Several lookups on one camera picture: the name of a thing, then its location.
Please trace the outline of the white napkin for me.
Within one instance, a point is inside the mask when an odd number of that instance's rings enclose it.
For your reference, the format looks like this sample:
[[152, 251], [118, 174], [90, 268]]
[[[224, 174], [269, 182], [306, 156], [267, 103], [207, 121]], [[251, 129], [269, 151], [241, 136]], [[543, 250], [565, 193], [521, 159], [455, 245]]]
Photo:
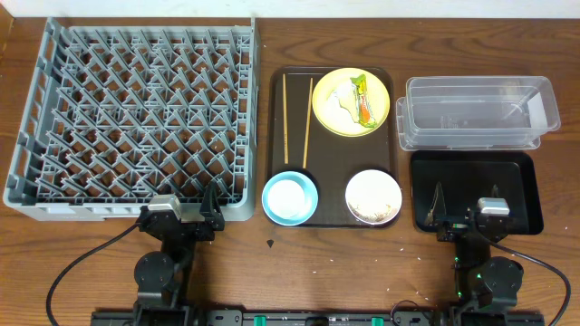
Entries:
[[340, 108], [347, 110], [354, 123], [359, 122], [356, 95], [354, 93], [354, 86], [350, 81], [343, 81], [338, 84], [331, 91], [329, 99], [335, 100]]

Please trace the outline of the pale pink bowl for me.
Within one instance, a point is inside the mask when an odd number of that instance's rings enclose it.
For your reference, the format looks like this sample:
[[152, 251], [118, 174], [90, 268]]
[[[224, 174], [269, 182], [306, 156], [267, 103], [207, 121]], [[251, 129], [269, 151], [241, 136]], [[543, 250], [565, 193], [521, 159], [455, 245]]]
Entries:
[[402, 206], [400, 185], [390, 174], [378, 169], [366, 169], [355, 174], [346, 185], [344, 197], [348, 209], [351, 203], [384, 203], [393, 206], [393, 219], [378, 225], [386, 225], [394, 221]]

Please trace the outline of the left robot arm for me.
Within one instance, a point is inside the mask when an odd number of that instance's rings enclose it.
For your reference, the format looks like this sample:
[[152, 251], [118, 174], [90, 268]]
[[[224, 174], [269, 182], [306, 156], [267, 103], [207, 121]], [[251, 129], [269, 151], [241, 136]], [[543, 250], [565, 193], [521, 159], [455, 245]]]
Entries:
[[182, 208], [174, 195], [157, 195], [140, 209], [137, 227], [161, 241], [158, 251], [141, 257], [134, 269], [138, 285], [133, 325], [203, 325], [205, 313], [183, 302], [198, 242], [212, 241], [225, 228], [217, 185], [210, 183], [197, 222], [182, 221]]

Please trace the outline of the wooden chopstick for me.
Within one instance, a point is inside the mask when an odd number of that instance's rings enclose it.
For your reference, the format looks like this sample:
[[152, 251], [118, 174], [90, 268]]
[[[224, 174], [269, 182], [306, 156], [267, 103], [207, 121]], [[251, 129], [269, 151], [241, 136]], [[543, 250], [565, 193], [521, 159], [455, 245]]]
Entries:
[[310, 81], [309, 81], [308, 102], [307, 102], [307, 109], [306, 109], [306, 123], [305, 123], [305, 131], [304, 131], [304, 148], [303, 148], [304, 151], [303, 151], [303, 164], [302, 164], [303, 169], [307, 168], [313, 90], [314, 90], [314, 78], [311, 77]]
[[287, 92], [286, 92], [286, 75], [282, 76], [282, 86], [283, 86], [283, 132], [284, 132], [284, 162], [287, 165], [289, 163], [289, 150], [288, 150], [288, 123], [287, 123]]

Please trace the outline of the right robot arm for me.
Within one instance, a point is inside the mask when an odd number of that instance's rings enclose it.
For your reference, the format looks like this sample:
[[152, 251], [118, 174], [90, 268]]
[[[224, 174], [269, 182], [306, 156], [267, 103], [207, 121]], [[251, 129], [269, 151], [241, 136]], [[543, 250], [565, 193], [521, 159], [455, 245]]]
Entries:
[[521, 264], [490, 254], [490, 247], [508, 235], [510, 209], [504, 198], [482, 197], [464, 216], [447, 212], [441, 183], [435, 187], [426, 223], [437, 229], [440, 242], [455, 245], [454, 282], [459, 297], [433, 325], [506, 325], [508, 310], [517, 305], [523, 281]]

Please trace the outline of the rice and food scraps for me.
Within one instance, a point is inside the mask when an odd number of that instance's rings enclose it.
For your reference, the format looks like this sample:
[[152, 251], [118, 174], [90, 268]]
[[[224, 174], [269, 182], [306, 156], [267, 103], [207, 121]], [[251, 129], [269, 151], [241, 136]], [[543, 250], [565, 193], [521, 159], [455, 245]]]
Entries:
[[349, 209], [357, 219], [371, 225], [387, 223], [394, 217], [393, 206], [384, 203], [351, 203]]

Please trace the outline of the green orange snack wrapper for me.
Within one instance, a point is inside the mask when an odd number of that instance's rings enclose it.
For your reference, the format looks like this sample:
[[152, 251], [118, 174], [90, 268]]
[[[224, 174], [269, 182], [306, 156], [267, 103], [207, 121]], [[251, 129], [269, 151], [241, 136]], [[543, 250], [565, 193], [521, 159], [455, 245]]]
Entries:
[[357, 122], [365, 128], [374, 128], [377, 124], [373, 116], [368, 96], [366, 75], [351, 78]]

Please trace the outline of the small white cup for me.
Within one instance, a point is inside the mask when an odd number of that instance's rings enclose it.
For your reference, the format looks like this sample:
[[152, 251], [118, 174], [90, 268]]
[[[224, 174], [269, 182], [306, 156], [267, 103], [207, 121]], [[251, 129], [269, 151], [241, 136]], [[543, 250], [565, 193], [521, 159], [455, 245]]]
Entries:
[[270, 187], [266, 200], [275, 216], [291, 219], [298, 215], [303, 208], [305, 192], [293, 180], [280, 180]]

